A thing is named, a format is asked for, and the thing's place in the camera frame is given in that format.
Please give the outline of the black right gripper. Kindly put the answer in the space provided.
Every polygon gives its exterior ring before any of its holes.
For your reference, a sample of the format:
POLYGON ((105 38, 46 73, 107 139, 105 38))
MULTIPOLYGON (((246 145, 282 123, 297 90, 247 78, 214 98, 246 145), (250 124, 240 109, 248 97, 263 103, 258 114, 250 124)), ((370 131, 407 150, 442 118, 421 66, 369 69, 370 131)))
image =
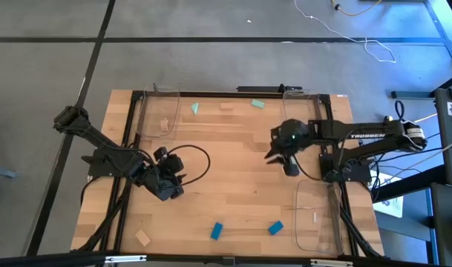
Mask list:
POLYGON ((288 119, 271 130, 270 151, 267 156, 277 155, 267 164, 282 164, 284 173, 289 177, 300 174, 299 167, 292 163, 292 157, 311 146, 309 127, 297 119, 288 119))

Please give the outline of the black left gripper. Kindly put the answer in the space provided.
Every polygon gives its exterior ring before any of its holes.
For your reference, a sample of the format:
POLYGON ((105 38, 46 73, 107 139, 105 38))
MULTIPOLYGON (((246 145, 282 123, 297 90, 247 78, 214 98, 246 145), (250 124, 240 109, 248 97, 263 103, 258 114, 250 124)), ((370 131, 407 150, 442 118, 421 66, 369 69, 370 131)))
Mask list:
POLYGON ((172 174, 166 167, 166 158, 171 153, 166 147, 160 147, 154 152, 156 164, 151 165, 151 175, 146 185, 147 189, 162 201, 176 199, 184 194, 184 182, 186 174, 172 174))

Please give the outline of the clear plastic bin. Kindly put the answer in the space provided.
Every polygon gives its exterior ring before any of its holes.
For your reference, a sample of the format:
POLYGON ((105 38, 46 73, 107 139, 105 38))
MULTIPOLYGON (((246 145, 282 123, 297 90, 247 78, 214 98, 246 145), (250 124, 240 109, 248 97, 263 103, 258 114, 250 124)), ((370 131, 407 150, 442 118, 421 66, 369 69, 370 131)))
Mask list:
POLYGON ((301 180, 292 199, 292 238, 297 247, 322 256, 342 254, 340 207, 337 185, 301 180))
POLYGON ((180 86, 169 87, 153 84, 145 87, 140 98, 140 113, 135 133, 145 140, 172 141, 175 138, 180 115, 180 86), (160 120, 169 120, 169 131, 160 130, 160 120))
POLYGON ((288 90, 284 92, 281 104, 281 118, 283 121, 297 119, 308 123, 317 119, 319 115, 318 95, 306 90, 288 90))

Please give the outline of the white paper sheet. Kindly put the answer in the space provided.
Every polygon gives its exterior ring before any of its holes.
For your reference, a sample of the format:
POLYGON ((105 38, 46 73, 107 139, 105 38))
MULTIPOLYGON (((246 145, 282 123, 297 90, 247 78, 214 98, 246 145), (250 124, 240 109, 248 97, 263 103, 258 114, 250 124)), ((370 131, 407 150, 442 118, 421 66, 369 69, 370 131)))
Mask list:
MULTIPOLYGON (((397 182, 401 180, 399 177, 393 177, 389 174, 379 174, 379 179, 381 185, 387 185, 392 182, 397 182)), ((374 211, 390 215, 396 218, 402 218, 403 215, 403 202, 404 197, 397 197, 390 200, 385 200, 382 202, 377 202, 373 204, 374 211)))

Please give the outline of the black metal beam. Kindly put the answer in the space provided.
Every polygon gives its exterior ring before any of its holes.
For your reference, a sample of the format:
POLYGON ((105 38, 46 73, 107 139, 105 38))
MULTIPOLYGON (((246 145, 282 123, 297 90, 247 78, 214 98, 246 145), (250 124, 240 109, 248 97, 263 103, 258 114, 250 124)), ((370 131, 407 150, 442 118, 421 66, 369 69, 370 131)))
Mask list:
POLYGON ((371 191, 373 203, 382 202, 429 188, 432 183, 445 184, 445 166, 440 165, 419 174, 381 185, 371 191))

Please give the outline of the black stand foot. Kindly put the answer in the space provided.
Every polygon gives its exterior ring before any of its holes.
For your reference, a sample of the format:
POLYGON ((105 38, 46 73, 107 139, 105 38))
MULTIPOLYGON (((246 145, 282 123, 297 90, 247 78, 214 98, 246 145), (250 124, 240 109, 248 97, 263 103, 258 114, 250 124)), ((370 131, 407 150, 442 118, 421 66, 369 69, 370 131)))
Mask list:
POLYGON ((392 99, 433 99, 433 91, 395 90, 390 93, 392 99))

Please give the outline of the black cart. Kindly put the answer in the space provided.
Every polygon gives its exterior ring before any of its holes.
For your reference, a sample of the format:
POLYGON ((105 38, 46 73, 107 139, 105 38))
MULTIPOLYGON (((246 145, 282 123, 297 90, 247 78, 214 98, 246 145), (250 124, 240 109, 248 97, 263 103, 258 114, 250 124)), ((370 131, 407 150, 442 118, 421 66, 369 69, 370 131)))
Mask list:
POLYGON ((447 102, 452 102, 452 78, 434 91, 440 139, 448 184, 452 185, 452 116, 448 115, 447 102))

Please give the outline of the black cabinet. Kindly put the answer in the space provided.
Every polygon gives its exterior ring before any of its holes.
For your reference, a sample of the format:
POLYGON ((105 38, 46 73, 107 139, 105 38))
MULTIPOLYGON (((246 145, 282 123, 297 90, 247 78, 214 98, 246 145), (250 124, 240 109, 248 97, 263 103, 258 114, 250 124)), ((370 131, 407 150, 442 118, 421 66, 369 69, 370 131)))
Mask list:
POLYGON ((452 186, 430 186, 439 264, 452 266, 452 186))

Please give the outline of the blue metal stand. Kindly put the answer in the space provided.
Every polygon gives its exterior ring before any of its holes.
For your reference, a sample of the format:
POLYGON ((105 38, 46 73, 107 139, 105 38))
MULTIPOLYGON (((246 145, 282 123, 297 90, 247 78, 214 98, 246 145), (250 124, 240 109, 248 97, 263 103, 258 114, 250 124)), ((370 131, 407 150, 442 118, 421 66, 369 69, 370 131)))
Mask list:
POLYGON ((425 0, 425 6, 452 60, 452 0, 425 0))

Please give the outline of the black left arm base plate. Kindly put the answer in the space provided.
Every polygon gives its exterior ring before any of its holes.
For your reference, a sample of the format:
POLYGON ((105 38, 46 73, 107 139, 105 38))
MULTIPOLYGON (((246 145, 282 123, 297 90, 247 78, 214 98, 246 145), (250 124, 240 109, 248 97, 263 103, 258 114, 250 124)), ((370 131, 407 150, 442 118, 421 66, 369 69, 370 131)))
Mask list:
POLYGON ((81 156, 89 164, 88 174, 93 177, 129 177, 139 162, 130 151, 96 149, 92 156, 81 156))

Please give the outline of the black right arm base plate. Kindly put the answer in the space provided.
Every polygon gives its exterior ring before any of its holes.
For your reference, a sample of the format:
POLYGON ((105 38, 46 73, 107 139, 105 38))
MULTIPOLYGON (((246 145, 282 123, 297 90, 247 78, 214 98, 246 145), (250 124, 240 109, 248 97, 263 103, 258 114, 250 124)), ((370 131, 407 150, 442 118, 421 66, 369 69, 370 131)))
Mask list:
POLYGON ((368 159, 350 159, 335 165, 338 157, 333 154, 320 154, 321 179, 325 182, 369 182, 370 163, 368 159))

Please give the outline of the black aluminium table frame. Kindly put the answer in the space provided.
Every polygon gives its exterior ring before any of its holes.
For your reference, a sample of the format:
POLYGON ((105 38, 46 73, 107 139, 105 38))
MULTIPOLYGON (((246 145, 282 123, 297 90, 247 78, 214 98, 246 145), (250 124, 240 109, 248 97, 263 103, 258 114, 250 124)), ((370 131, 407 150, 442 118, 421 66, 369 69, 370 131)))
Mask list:
MULTIPOLYGON (((266 163, 269 132, 279 125, 282 98, 263 97, 263 109, 243 93, 198 93, 182 96, 175 138, 142 140, 154 151, 175 148, 186 172, 185 192, 161 201, 142 188, 133 188, 126 212, 120 250, 138 254, 180 254, 252 257, 326 257, 305 252, 292 238, 292 199, 301 180, 318 181, 320 148, 298 156, 305 170, 287 177, 279 165, 266 163), (199 103, 196 115, 191 106, 199 103), (233 111, 221 111, 232 103, 233 111), (284 228, 270 235, 280 220, 284 228), (219 240, 210 238, 216 222, 223 224, 219 240), (143 247, 135 237, 142 229, 151 242, 143 247)), ((353 115, 345 95, 332 95, 319 105, 319 116, 331 113, 342 122, 353 115)))

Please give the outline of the silver metal bracket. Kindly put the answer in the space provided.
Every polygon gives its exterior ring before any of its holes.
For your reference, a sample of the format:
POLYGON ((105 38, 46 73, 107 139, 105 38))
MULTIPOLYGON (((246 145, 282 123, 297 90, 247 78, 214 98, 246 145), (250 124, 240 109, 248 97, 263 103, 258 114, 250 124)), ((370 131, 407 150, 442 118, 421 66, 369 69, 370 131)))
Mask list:
POLYGON ((104 264, 134 263, 146 261, 147 259, 147 255, 110 255, 105 258, 104 264))
POLYGON ((311 267, 354 267, 353 262, 341 260, 311 259, 311 267))

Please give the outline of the black frame beam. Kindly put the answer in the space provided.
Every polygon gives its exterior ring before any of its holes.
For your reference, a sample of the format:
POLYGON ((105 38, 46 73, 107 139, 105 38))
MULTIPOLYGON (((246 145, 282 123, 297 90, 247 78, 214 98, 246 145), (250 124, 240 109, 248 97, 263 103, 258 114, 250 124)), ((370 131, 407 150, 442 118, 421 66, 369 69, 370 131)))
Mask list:
MULTIPOLYGON (((113 251, 75 251, 65 254, 44 254, 23 257, 0 258, 0 267, 85 267, 104 264, 107 256, 116 256, 113 251)), ((179 263, 216 263, 222 266, 236 266, 240 264, 290 264, 310 266, 311 259, 341 260, 353 262, 354 267, 448 267, 424 263, 412 263, 390 260, 387 258, 357 257, 341 255, 336 259, 318 257, 233 257, 233 256, 194 256, 172 254, 124 254, 147 255, 143 262, 179 262, 179 263)))

